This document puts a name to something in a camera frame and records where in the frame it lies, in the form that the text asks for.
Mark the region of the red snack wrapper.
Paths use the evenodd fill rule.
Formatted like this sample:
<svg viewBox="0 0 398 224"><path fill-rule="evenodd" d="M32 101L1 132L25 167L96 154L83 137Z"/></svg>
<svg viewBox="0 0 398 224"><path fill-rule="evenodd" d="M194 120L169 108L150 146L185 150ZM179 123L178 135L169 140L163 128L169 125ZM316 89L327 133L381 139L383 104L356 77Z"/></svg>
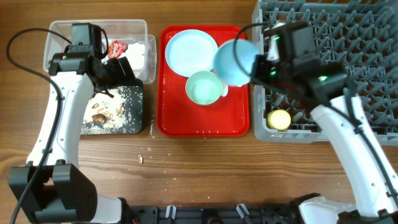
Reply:
<svg viewBox="0 0 398 224"><path fill-rule="evenodd" d="M128 44L125 44L124 42L114 40L111 45L108 47L108 54L107 58L112 59L112 58L120 58L124 56L125 51L128 48Z"/></svg>

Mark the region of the yellow cup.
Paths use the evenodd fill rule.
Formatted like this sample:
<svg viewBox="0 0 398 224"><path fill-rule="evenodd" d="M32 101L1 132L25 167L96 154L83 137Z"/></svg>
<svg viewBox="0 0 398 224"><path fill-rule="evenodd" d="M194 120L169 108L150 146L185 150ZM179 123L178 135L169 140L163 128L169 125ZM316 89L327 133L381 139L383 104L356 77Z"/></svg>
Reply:
<svg viewBox="0 0 398 224"><path fill-rule="evenodd" d="M274 110L266 116L267 127L278 131L286 131L291 121L291 116L285 110Z"/></svg>

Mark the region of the light blue bowl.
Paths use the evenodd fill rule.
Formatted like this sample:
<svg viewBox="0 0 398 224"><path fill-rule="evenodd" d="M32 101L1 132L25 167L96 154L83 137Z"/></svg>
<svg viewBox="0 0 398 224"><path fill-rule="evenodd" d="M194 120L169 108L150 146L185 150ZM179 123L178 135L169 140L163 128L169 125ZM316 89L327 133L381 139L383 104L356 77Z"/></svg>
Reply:
<svg viewBox="0 0 398 224"><path fill-rule="evenodd" d="M239 39L236 43L236 56L243 69L239 67L234 57L234 39L225 42L213 59L213 69L218 77L229 86L243 86L251 81L249 76L259 49L250 41Z"/></svg>

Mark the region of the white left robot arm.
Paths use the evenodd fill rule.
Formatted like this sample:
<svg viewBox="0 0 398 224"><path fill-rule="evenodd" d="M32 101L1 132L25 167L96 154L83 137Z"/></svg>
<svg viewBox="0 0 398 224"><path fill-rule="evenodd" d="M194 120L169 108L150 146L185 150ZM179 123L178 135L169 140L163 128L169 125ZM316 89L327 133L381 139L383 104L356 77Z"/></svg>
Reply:
<svg viewBox="0 0 398 224"><path fill-rule="evenodd" d="M79 169L78 145L89 100L119 86L142 86L126 58L107 59L104 29L72 24L72 37L49 63L50 95L38 140L26 164L10 170L15 210L31 223L135 223L121 197L97 193Z"/></svg>

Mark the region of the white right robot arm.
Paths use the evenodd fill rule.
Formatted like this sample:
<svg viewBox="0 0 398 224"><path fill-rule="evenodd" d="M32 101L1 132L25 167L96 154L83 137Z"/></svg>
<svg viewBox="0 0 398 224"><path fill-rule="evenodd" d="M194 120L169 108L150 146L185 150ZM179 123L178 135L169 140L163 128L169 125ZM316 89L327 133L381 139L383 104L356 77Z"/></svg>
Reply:
<svg viewBox="0 0 398 224"><path fill-rule="evenodd" d="M300 101L333 146L354 194L355 203L319 195L298 204L303 223L396 223L397 174L376 139L355 82L340 63L324 64L307 22L264 31L267 55L258 55L252 80Z"/></svg>

